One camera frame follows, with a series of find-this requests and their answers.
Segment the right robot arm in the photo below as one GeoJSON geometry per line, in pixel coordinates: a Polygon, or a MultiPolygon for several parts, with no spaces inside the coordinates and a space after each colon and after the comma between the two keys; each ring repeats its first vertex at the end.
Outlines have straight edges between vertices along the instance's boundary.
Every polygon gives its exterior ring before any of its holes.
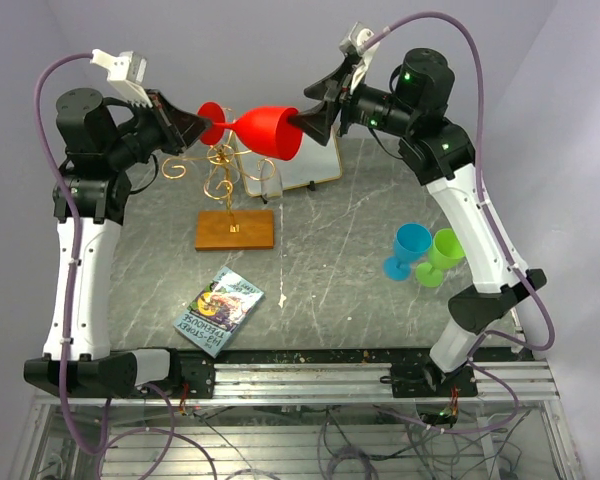
{"type": "Polygon", "coordinates": [[[547,283],[545,272],[531,268],[511,244],[485,188],[478,186],[476,151],[459,125],[446,118],[455,81],[446,58],[428,48],[412,49],[394,69],[383,91],[367,85],[362,60],[348,54],[332,73],[304,90],[316,106],[292,117],[317,143],[330,139],[333,123],[340,134],[358,124],[399,140],[399,157],[441,208],[472,275],[470,286],[448,301],[451,315],[431,348],[433,364],[420,373],[430,394],[445,394],[459,367],[487,328],[547,283]]]}

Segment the clear wine glass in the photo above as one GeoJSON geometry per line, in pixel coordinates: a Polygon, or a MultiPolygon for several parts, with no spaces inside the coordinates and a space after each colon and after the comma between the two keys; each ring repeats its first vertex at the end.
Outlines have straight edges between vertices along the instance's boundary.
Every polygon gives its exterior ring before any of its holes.
{"type": "Polygon", "coordinates": [[[280,199],[283,196],[282,177],[275,163],[268,158],[258,163],[260,197],[264,203],[280,199]]]}

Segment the blue plastic goblet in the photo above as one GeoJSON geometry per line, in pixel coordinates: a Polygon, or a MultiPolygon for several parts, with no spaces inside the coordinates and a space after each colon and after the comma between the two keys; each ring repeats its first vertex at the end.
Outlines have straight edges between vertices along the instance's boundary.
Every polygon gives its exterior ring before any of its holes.
{"type": "Polygon", "coordinates": [[[383,264],[385,275],[393,281],[404,281],[412,271],[412,265],[421,259],[432,245],[429,229],[419,223],[402,225],[395,234],[393,255],[383,264]]]}

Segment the red plastic goblet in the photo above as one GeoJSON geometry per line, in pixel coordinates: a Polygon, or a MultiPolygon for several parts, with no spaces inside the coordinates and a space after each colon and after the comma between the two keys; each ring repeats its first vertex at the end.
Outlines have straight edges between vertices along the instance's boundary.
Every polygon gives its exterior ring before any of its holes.
{"type": "Polygon", "coordinates": [[[251,151],[289,161],[298,153],[303,139],[303,131],[290,123],[290,118],[298,112],[295,107],[261,106],[246,112],[234,122],[228,122],[219,104],[206,102],[197,114],[210,120],[211,127],[200,141],[205,145],[215,145],[224,132],[230,130],[251,151]]]}

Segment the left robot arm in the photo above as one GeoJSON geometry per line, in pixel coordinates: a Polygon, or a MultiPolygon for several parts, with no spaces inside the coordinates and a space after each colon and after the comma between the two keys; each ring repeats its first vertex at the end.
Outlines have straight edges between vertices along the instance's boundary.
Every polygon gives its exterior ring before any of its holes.
{"type": "Polygon", "coordinates": [[[111,267],[134,195],[127,171],[177,155],[210,129],[210,120],[172,106],[157,90],[149,103],[70,90],[56,102],[65,142],[53,192],[60,248],[54,314],[42,355],[25,362],[27,383],[55,396],[126,398],[148,383],[162,397],[183,387],[177,351],[152,347],[114,353],[108,334],[111,267]]]}

